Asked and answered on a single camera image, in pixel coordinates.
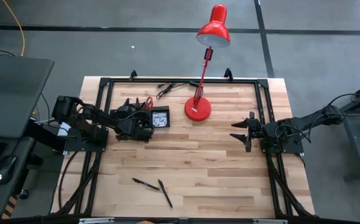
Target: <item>red scissors handle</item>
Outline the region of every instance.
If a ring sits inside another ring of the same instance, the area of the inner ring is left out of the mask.
[[[144,109],[152,109],[153,106],[154,106],[154,100],[152,99],[152,97],[149,96],[147,100],[145,100]]]

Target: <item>wooden tabletop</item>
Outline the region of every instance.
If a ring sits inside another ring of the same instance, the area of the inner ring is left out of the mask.
[[[85,77],[80,93],[85,103],[95,104],[99,79]],[[292,117],[284,79],[268,81],[276,120]],[[121,106],[126,98],[133,103],[136,97],[144,101],[148,96],[156,96],[160,91],[156,86],[156,83],[115,83],[111,109]],[[267,163],[259,142],[253,141],[252,152],[246,153],[244,145],[229,136],[229,133],[246,134],[245,129],[231,127],[231,124],[246,119],[249,111],[258,114],[253,85],[206,83],[203,86],[203,96],[211,103],[211,115],[206,121],[194,122],[185,116],[184,104],[194,95],[195,88],[184,85],[159,100],[154,97],[154,106],[170,107],[171,127],[156,128],[149,143],[117,142],[115,132],[109,130],[93,216],[274,217]],[[85,153],[79,152],[69,166],[62,186],[63,203],[79,184],[84,156]],[[297,156],[284,154],[284,164],[290,189],[313,213],[302,161]],[[156,186],[160,179],[173,208],[169,207],[162,191],[137,184],[133,177]],[[281,191],[279,194],[285,211]],[[57,195],[52,211],[58,210]]]

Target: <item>black metal frame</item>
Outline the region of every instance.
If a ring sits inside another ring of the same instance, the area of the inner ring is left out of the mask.
[[[111,105],[111,98],[112,98],[112,94],[113,94],[113,87],[114,87],[115,83],[129,83],[129,82],[131,82],[131,83],[168,83],[168,82],[189,83],[189,82],[199,82],[199,81],[200,81],[200,78],[164,78],[164,77],[162,77],[162,78],[148,78],[148,77],[143,78],[143,77],[137,77],[136,75],[131,75],[131,78],[128,78],[128,77],[101,78],[101,80],[99,81],[99,88],[98,88],[98,94],[97,94],[97,99],[96,99],[96,107],[97,108],[101,107],[103,90],[107,86],[108,93],[106,95],[104,111],[105,112],[109,111],[109,108]],[[272,107],[272,102],[271,102],[271,97],[270,97],[270,92],[269,92],[269,85],[268,85],[267,79],[247,79],[247,78],[234,79],[232,77],[232,75],[228,75],[228,69],[227,69],[227,72],[226,72],[226,75],[224,76],[224,78],[206,78],[206,79],[204,79],[204,82],[205,83],[238,83],[238,84],[241,83],[241,84],[254,85],[254,90],[256,92],[256,99],[257,99],[257,109],[258,109],[258,113],[259,113],[260,122],[262,124],[265,124],[265,115],[264,115],[263,102],[262,102],[262,97],[261,97],[260,91],[261,91],[261,89],[264,89],[265,100],[266,100],[267,109],[269,112],[269,115],[268,115],[269,120],[270,120],[270,122],[275,121],[274,110]],[[84,181],[86,174],[88,172],[91,153],[92,152],[86,152],[85,161],[83,164],[83,170],[81,172],[81,178],[80,178],[81,182]],[[267,164],[268,164],[269,160],[272,159],[272,156],[270,154],[265,154],[265,156],[266,156]],[[281,176],[283,181],[286,183],[285,167],[284,167],[284,163],[282,160],[282,156],[280,154],[278,154],[278,155],[276,155],[276,157],[277,157],[277,162],[278,162],[279,175]],[[101,161],[101,152],[96,153],[96,159],[98,160],[98,166],[99,166],[99,163]],[[94,202],[94,197],[95,197],[97,178],[98,178],[98,173],[93,177],[93,179],[91,181],[91,187],[90,187],[90,192],[89,192],[89,196],[88,196],[87,207],[85,209],[85,213],[87,213],[87,214],[91,214],[91,211],[93,209],[93,202]],[[272,175],[271,172],[269,172],[269,181],[270,181],[270,187],[271,187],[272,202],[274,204],[275,216],[283,215],[283,213],[280,209],[280,205],[279,205],[279,197],[278,197],[276,182],[275,182],[274,176]],[[81,210],[82,201],[83,201],[83,194],[80,195],[80,198],[76,202],[75,213],[81,213],[80,210]],[[291,206],[290,202],[287,200],[286,196],[285,196],[285,204],[286,204],[286,214],[292,215],[293,214],[292,206]]]

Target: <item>pen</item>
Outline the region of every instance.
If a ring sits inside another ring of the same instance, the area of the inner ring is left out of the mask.
[[[144,184],[145,186],[150,187],[150,188],[152,188],[152,189],[160,190],[159,188],[157,188],[157,187],[155,187],[155,186],[153,186],[153,185],[150,185],[150,184],[148,184],[148,183],[145,183],[145,182],[142,181],[142,180],[139,180],[139,179],[136,179],[136,178],[132,178],[132,179],[134,180],[135,183]]]
[[[159,179],[158,179],[157,181],[159,181],[159,185],[160,185],[160,187],[161,187],[162,190],[163,190],[163,194],[165,194],[165,197],[166,197],[166,199],[167,199],[168,205],[169,205],[171,208],[173,208],[172,202],[170,201],[170,199],[169,199],[169,197],[168,197],[168,195],[167,195],[167,193],[166,193],[165,186],[163,185],[163,182],[162,182],[161,180],[159,180]]]

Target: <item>red desk lamp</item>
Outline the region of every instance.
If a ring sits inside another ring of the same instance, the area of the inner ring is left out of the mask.
[[[185,103],[185,114],[193,121],[203,121],[209,117],[211,113],[210,102],[201,97],[203,79],[208,62],[211,60],[213,50],[211,47],[227,47],[231,41],[227,27],[225,27],[225,18],[227,16],[227,8],[218,4],[211,10],[210,21],[204,25],[196,35],[196,39],[209,48],[205,52],[205,64],[203,65],[202,78],[199,87],[196,89],[195,96],[191,97]]]

